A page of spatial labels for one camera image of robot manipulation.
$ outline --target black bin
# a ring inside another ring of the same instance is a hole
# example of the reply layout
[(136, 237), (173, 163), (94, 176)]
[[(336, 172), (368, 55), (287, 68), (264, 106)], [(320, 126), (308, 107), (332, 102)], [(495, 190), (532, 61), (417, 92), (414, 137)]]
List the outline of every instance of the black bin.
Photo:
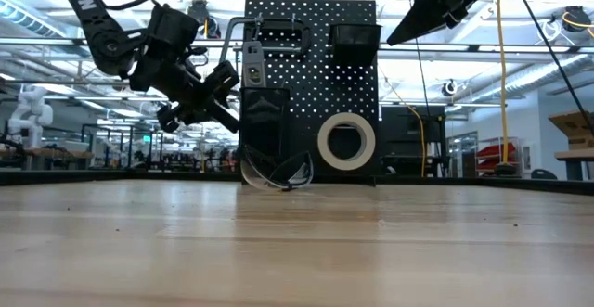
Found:
[(341, 66), (371, 66), (380, 48), (381, 26), (332, 24), (329, 45), (332, 62)]

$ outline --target cardboard box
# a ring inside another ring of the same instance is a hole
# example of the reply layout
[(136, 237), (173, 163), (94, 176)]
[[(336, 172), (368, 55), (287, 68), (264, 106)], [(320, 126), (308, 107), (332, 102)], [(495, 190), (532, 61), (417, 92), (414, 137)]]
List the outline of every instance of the cardboard box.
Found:
[[(586, 113), (594, 123), (592, 115), (588, 111)], [(567, 135), (569, 150), (594, 148), (594, 136), (579, 111), (550, 116), (549, 120)]]

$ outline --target black chair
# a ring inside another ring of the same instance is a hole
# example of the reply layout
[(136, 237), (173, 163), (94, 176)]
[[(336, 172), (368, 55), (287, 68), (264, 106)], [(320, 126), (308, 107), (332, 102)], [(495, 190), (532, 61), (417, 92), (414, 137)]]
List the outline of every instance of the black chair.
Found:
[(536, 169), (532, 171), (532, 179), (549, 179), (549, 180), (556, 180), (558, 179), (554, 173), (544, 169)]

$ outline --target white humanoid robot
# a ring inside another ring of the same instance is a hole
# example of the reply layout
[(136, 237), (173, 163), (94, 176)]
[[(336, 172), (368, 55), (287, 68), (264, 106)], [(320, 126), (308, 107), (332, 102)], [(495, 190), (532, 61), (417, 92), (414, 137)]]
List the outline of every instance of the white humanoid robot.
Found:
[[(20, 131), (29, 130), (29, 144), (25, 147), (39, 148), (44, 126), (48, 126), (54, 120), (54, 110), (45, 103), (44, 95), (47, 90), (44, 87), (29, 85), (19, 94), (19, 104), (8, 120), (8, 132), (10, 139), (22, 143)], [(30, 113), (29, 119), (25, 120), (26, 114)]]

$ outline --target masking tape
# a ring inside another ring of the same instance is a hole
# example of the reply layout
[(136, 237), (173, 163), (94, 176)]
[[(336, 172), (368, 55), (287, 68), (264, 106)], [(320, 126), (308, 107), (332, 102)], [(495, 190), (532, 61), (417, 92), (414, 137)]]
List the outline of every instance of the masking tape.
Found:
[[(332, 154), (328, 144), (330, 132), (339, 125), (355, 127), (361, 136), (361, 148), (347, 160), (339, 159)], [(317, 148), (322, 159), (331, 167), (341, 171), (352, 171), (363, 167), (373, 156), (375, 133), (369, 122), (363, 117), (354, 113), (339, 113), (328, 118), (320, 128), (317, 134)]]

